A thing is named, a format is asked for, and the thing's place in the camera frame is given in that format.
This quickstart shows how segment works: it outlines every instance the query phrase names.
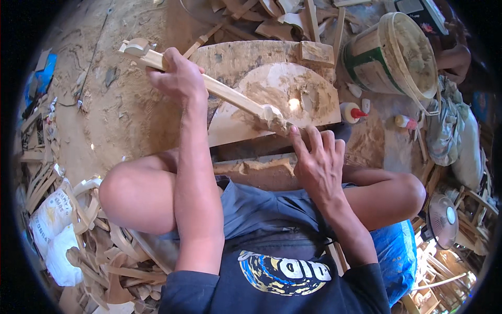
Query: workshop floor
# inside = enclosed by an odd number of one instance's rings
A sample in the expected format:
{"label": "workshop floor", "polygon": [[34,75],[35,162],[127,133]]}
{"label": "workshop floor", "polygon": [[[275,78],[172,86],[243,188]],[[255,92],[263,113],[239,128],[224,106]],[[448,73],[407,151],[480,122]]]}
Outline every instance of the workshop floor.
{"label": "workshop floor", "polygon": [[[383,7],[358,15],[369,26]],[[105,176],[117,163],[177,146],[180,112],[152,89],[144,72],[116,54],[118,44],[131,35],[167,47],[187,50],[210,26],[190,17],[178,1],[160,6],[152,0],[74,0],[50,32],[42,48],[58,55],[49,99],[58,97],[57,127],[61,137],[58,163],[66,168],[72,185],[93,174]],[[332,44],[334,26],[326,30],[324,43]],[[77,79],[85,79],[77,86]],[[108,87],[106,77],[118,76]],[[338,71],[340,102],[356,101],[348,91],[343,71]],[[68,106],[81,92],[82,109]],[[394,116],[416,117],[418,110],[406,96],[364,92],[371,100],[369,117],[356,124],[347,143],[348,160],[392,171],[422,172],[417,142],[407,130],[394,124]]]}

